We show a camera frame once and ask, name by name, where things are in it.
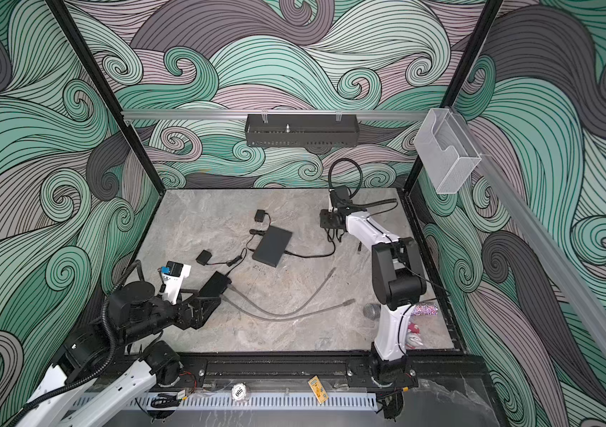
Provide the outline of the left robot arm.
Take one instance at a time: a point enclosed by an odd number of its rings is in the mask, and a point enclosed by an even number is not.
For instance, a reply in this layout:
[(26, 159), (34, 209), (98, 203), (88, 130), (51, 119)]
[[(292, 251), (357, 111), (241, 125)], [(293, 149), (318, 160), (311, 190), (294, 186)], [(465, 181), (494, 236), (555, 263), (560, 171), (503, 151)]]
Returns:
[[(100, 316), (73, 332), (50, 363), (34, 396), (11, 418), (11, 426), (101, 426), (129, 401), (153, 388), (148, 414), (173, 409), (203, 386), (206, 366), (185, 363), (162, 340), (168, 327), (198, 330), (222, 303), (230, 277), (215, 272), (198, 290), (185, 289), (190, 266), (169, 262), (159, 270), (162, 286), (148, 282), (139, 260), (131, 263), (105, 296)], [(100, 395), (72, 416), (68, 409), (114, 364), (126, 348), (150, 337), (132, 364)]]

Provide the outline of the ribbed black network switch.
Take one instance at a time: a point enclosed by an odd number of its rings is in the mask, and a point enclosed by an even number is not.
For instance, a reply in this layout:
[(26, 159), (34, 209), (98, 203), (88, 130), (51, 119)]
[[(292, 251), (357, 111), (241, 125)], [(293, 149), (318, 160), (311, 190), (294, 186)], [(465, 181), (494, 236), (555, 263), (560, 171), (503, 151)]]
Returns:
[(212, 277), (199, 290), (198, 297), (203, 299), (219, 298), (231, 284), (230, 277), (220, 272), (214, 272)]

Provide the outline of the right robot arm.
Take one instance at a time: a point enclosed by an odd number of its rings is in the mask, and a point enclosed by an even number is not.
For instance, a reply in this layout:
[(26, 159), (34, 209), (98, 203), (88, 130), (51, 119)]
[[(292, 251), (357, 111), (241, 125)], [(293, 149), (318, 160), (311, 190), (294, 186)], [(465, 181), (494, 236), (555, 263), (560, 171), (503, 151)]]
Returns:
[[(356, 188), (333, 184), (337, 165), (352, 165), (358, 172)], [(380, 225), (374, 207), (398, 207), (397, 199), (382, 199), (360, 204), (354, 197), (365, 176), (360, 165), (350, 158), (339, 158), (329, 167), (327, 185), (329, 207), (320, 212), (320, 226), (333, 240), (349, 234), (370, 253), (372, 289), (379, 302), (379, 329), (373, 340), (369, 368), (376, 384), (386, 387), (397, 380), (407, 367), (406, 335), (411, 310), (427, 292), (419, 246), (414, 238), (400, 237)]]

